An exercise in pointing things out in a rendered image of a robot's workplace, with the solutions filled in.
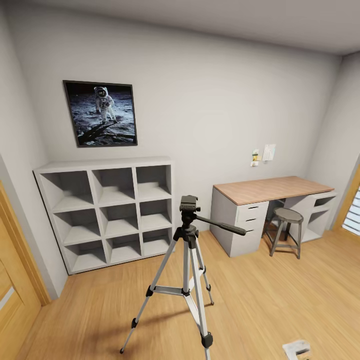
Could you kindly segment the camera tripod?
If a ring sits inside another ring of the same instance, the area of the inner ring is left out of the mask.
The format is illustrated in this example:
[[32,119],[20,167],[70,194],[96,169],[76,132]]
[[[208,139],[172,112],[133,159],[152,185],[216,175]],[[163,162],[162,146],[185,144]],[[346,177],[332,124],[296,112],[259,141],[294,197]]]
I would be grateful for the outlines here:
[[[183,222],[182,227],[178,227],[176,232],[173,236],[173,239],[168,247],[168,250],[160,264],[160,267],[153,279],[151,285],[149,285],[146,291],[146,298],[143,302],[143,305],[137,315],[136,318],[133,318],[131,322],[131,331],[126,339],[126,342],[122,349],[120,349],[120,353],[123,354],[124,349],[128,343],[128,340],[134,330],[136,328],[139,318],[149,300],[149,298],[153,295],[153,293],[161,293],[161,294],[168,294],[168,295],[176,295],[176,296],[183,296],[189,310],[193,316],[193,319],[197,325],[197,328],[200,332],[201,336],[201,343],[204,346],[205,351],[205,359],[211,360],[210,357],[210,350],[209,347],[213,344],[213,336],[211,332],[207,331],[207,324],[206,324],[206,316],[205,316],[205,309],[204,309],[204,302],[203,302],[203,295],[202,295],[202,288],[201,288],[201,281],[200,277],[203,274],[206,289],[208,290],[208,294],[210,297],[211,304],[214,305],[212,295],[211,295],[211,285],[208,282],[208,278],[206,275],[206,266],[204,265],[198,238],[199,238],[199,230],[196,230],[196,226],[192,225],[191,223],[193,220],[201,220],[220,228],[233,232],[235,234],[239,234],[241,236],[246,235],[246,230],[234,225],[226,224],[224,222],[216,222],[213,220],[209,220],[208,218],[198,216],[196,211],[200,212],[201,207],[196,206],[196,201],[198,201],[197,196],[188,195],[181,197],[181,203],[179,210],[181,211],[181,221]],[[172,286],[162,286],[156,285],[171,253],[174,251],[175,245],[178,242],[179,238],[183,238],[184,248],[183,248],[183,288],[182,287],[172,287]],[[189,281],[190,276],[190,259],[191,259],[191,266],[192,266],[192,273],[193,277]],[[192,298],[191,291],[195,287],[195,294],[196,294],[196,301],[197,306]]]

